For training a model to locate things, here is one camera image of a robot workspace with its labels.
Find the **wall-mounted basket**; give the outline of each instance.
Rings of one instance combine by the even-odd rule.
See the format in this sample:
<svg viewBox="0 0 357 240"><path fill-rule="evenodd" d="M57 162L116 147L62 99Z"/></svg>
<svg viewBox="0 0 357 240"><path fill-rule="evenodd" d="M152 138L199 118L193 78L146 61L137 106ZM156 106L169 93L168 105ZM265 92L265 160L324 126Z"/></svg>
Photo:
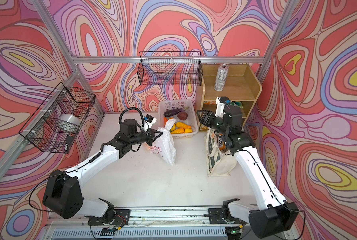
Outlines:
<svg viewBox="0 0 357 240"><path fill-rule="evenodd" d="M51 106L40 110L44 111L40 120L31 129L23 130L36 111L20 129L19 134L42 152L69 153L95 103L96 96L76 87L64 86L62 90L57 89L58 86L54 91L58 96Z"/></svg>
<svg viewBox="0 0 357 240"><path fill-rule="evenodd" d="M141 51L140 85L201 85L199 51Z"/></svg>

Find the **metal bar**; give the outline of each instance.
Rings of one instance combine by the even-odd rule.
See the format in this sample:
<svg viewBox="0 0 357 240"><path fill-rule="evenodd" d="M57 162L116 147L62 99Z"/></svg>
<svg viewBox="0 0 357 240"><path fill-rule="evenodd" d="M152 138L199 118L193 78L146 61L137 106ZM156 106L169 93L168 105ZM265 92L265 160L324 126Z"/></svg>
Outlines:
<svg viewBox="0 0 357 240"><path fill-rule="evenodd" d="M88 81L86 80L84 74L82 74L78 64L76 64L72 59L72 53L68 48L64 38L61 36L61 33L54 21L51 13L49 12L48 8L45 6L42 0L32 0L34 7L36 8L38 14L40 15L42 21L44 22L45 26L50 31L51 36L55 39L57 45L60 47L62 54L65 57L66 62L71 66L73 70L76 70L80 74L80 83L82 87L91 93L94 93L92 88L90 87ZM104 112L98 102L95 103L97 111L102 116Z"/></svg>
<svg viewBox="0 0 357 240"><path fill-rule="evenodd" d="M76 77L78 76L77 72L74 71L64 82L65 86L71 86L76 80ZM48 110L48 108L52 105L52 103L56 100L57 96L60 94L59 92L56 92L53 94L53 96L48 100L48 102L44 105L42 110ZM33 128L33 126L40 120L40 118L46 113L46 111L40 111L34 118L33 120L27 125L25 130L30 130ZM14 161L20 156L24 148L29 142L23 138L21 135L19 135L16 140L12 143L12 145L9 147L9 150L4 153L4 155L0 158L0 180L3 178L3 176L6 174L6 172L9 170L9 168L12 166Z"/></svg>
<svg viewBox="0 0 357 240"><path fill-rule="evenodd" d="M93 143L96 140L97 134L99 133L99 129L101 127L102 122L104 121L104 116L100 118L100 122L97 125L96 131L93 134L92 139L90 140L90 143L88 145L88 148L85 150L84 156L82 157L82 160L85 160L89 157L90 150L92 149Z"/></svg>
<svg viewBox="0 0 357 240"><path fill-rule="evenodd" d="M267 75L269 65L271 63L272 55L275 52L277 44L280 41L280 38L283 35L285 27L287 26L287 24L289 22L289 18L291 17L291 15L298 3L299 3L299 0L292 0L292 1L288 1L287 4L285 5L284 11L280 17L280 20L278 21L278 24L276 26L276 29L273 33L272 38L269 41L267 50L265 51L265 54L264 54L265 60L264 60L263 64L261 65L259 72L257 74L257 79L261 83L263 82L265 76Z"/></svg>
<svg viewBox="0 0 357 240"><path fill-rule="evenodd" d="M78 63L139 63L140 57L138 56L130 56L130 57L123 57L123 56L73 56L71 57L75 64ZM169 57L169 58L188 58L192 59L192 57ZM202 63L263 63L265 57L224 57L224 56L217 56L217 57L201 57L200 58Z"/></svg>
<svg viewBox="0 0 357 240"><path fill-rule="evenodd" d="M148 225L151 227L177 227L177 226L206 226L210 225L209 218L204 217L208 214L208 208L220 208L221 206L183 206L183 207L121 207L117 209L130 209L129 226ZM64 219L56 214L51 214L48 225L61 228L81 226L86 224L88 218L74 216ZM236 226L238 223L214 224L216 226Z"/></svg>

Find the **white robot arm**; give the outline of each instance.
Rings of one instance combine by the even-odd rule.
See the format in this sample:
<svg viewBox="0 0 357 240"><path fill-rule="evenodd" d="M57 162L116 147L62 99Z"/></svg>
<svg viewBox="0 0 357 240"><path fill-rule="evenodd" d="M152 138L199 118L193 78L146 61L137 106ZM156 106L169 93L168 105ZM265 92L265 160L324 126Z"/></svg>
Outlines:
<svg viewBox="0 0 357 240"><path fill-rule="evenodd" d="M209 110L197 111L200 123L215 129L243 168L252 186L257 205L246 204L239 199L223 202L223 218L238 218L249 223L253 232L259 238L289 230L297 217L298 208L294 203L287 203L266 172L253 140L242 131L242 113L237 106L230 106L227 97L217 98L216 114ZM134 119L122 121L123 114L128 110L137 110L142 118L140 126ZM120 115L120 131L113 140L104 143L98 153L64 172L55 170L51 173L43 204L63 218L75 214L97 217L105 224L111 224L115 218L114 205L104 199L88 199L81 194L81 187L95 174L110 163L117 161L129 151L132 146L146 142L148 145L162 135L151 128L156 119L150 115L142 116L137 108L126 109Z"/></svg>
<svg viewBox="0 0 357 240"><path fill-rule="evenodd" d="M122 121L123 114L129 110L137 110L140 113L142 126L134 119ZM50 174L42 199L45 206L65 219L81 214L97 217L105 225L113 222L115 218L113 204L104 199L84 198L81 188L112 162L122 158L129 151L138 151L143 142L152 146L153 142L162 135L162 132L151 128L156 119L149 114L143 117L138 108L124 110L119 122L120 131L114 139L102 144L98 153L64 172L55 170ZM133 145L139 145L138 149L133 150Z"/></svg>
<svg viewBox="0 0 357 240"><path fill-rule="evenodd" d="M257 237L263 238L289 230L295 221L298 208L279 192L265 170L251 137L242 130L242 113L231 106L227 97L216 99L216 113L197 111L201 124L213 128L230 154L243 168L252 186L257 205L246 204L240 199L223 202L224 219L238 218L252 227Z"/></svg>

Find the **black cable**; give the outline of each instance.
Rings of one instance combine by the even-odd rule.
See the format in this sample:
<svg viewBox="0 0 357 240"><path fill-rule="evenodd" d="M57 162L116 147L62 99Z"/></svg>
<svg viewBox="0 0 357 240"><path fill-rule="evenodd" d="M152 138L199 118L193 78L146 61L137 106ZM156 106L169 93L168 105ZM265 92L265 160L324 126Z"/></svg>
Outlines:
<svg viewBox="0 0 357 240"><path fill-rule="evenodd" d="M240 237L239 240L240 240L240 239L243 239L245 236L247 236L250 231L252 231L252 228L249 229L249 231L248 231L244 236Z"/></svg>
<svg viewBox="0 0 357 240"><path fill-rule="evenodd" d="M131 107L131 108L127 108L127 109L125 109L124 111L122 111L122 113L120 114L120 117L118 118L118 122L122 123L122 116L123 116L126 112L128 112L129 110L136 110L136 111L140 114L141 122L142 122L141 132L144 133L144 134L146 134L146 132L144 132L144 129L143 129L143 128L144 128L144 125L145 125L145 120L144 120L144 117L143 117L143 115L142 115L141 110L138 109L138 108Z"/></svg>
<svg viewBox="0 0 357 240"><path fill-rule="evenodd" d="M28 199L29 206L31 206L32 208L34 208L34 209L36 209L36 210L39 210L39 211L43 211L43 212L53 212L52 210L44 210L44 209L38 209L37 207L34 207L34 206L31 204L32 194L34 193L34 190L35 190L41 183L43 183L45 180L48 180L50 177L56 177L56 176L60 176L60 175L63 175L63 174L70 173L70 172L64 172L64 173L61 173L61 174L49 176L49 177L47 177L46 179L44 179L44 180L42 180L41 182L39 182L39 183L33 188L31 194L29 195L29 199Z"/></svg>
<svg viewBox="0 0 357 240"><path fill-rule="evenodd" d="M90 228L90 233L92 234L92 236L94 237L94 239L97 240L96 236L93 234L93 231L92 231L92 226L89 225L89 228Z"/></svg>
<svg viewBox="0 0 357 240"><path fill-rule="evenodd" d="M98 154L101 155L102 153L101 153L101 152L97 153L93 158L96 159L96 158L98 157ZM46 179L44 179L44 180L42 180L41 182L39 182L39 183L33 188L31 194L29 195L29 199L28 199L29 206L31 206L33 209L36 209L36 210L39 210L39 211L42 211L42 212L53 212L52 210L38 209L37 207L35 207L35 206L33 206L33 205L31 204L31 198L32 198L32 194L34 193L34 190L36 190L36 188L37 188L41 183L43 183L45 180L48 180L48 179L51 178L51 177L56 177L56 176L60 176L60 175L64 175L64 174L68 174L68 173L77 171L77 170L79 170L80 168L82 168L82 167L84 167L85 165L87 165L88 163L90 163L90 161L88 161L87 163L85 163L84 165L82 165L81 167L79 167L79 168L77 168L77 169L75 169L75 170L72 170L72 171L70 171L70 172L63 172L63 173L61 173L61 174L57 174L57 175L53 175L53 176L49 176L49 177L47 177Z"/></svg>
<svg viewBox="0 0 357 240"><path fill-rule="evenodd" d="M271 186L269 185L269 183L268 183L268 181L267 181L267 179L265 178L265 176L264 176L264 174L263 174L263 172L261 171L261 168L258 166L258 164L257 164L257 162L256 162L256 160L255 160L255 158L252 156L252 154L249 152L249 151L247 151L247 150L242 150L242 151L246 151L247 153L249 153L249 155L252 157L252 159L253 159L253 161L256 163L256 165L257 165L257 167L258 167L258 169L260 170L260 172L261 172L261 174L262 174L262 176L263 176L263 178L264 178L264 180L266 181L266 183L267 183L267 185L268 185L268 187L269 187L269 190L271 191L271 193L273 194L273 196L275 197L275 199L276 199L276 201L283 207L283 208L285 208L285 209L287 209L287 210L289 210L289 211L291 211L291 212L303 212L304 213L304 222L303 222L303 229L301 230L301 234L300 234L300 236L298 237L298 238L296 238L296 239L293 239L293 240L298 240L298 239L300 239L301 238L301 236L303 235L303 233L304 233L304 228L305 228L305 218L306 218L306 214L305 214L305 211L304 210L300 210L300 211L296 211L296 210L292 210L292 209L289 209L289 208L287 208L284 204L282 204L278 199L277 199L277 197L276 197L276 195L274 194L274 192L272 191L272 188L271 188Z"/></svg>
<svg viewBox="0 0 357 240"><path fill-rule="evenodd" d="M141 143L139 144L137 150L133 150L133 149L132 149L132 151L137 152L137 151L140 149L140 147L141 147Z"/></svg>
<svg viewBox="0 0 357 240"><path fill-rule="evenodd" d="M293 240L298 240L298 239L300 239L301 238L301 236L303 235L303 233L304 233L304 228L305 228L305 217L306 217L306 214L305 214L305 211L300 211L300 212L304 212L304 222L303 222L303 228L302 228L302 230L301 230L301 234L300 234L300 236L298 237L298 238L295 238L295 239L293 239ZM281 237L279 237L279 236L276 236L275 234L273 234L275 237L277 237L277 238L280 238L280 239L282 239L282 240L287 240L287 239L285 239L285 238L281 238Z"/></svg>

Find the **purple eggplant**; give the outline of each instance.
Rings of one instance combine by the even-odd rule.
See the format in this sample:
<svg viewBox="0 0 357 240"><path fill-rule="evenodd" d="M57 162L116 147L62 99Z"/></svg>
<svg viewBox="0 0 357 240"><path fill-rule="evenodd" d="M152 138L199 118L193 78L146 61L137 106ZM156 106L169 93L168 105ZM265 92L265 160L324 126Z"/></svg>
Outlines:
<svg viewBox="0 0 357 240"><path fill-rule="evenodd" d="M176 114L178 114L181 111L185 111L187 110L188 107L184 107L184 108L176 108L176 109L172 109L172 110L168 110L164 113L164 117L171 117L174 116Z"/></svg>

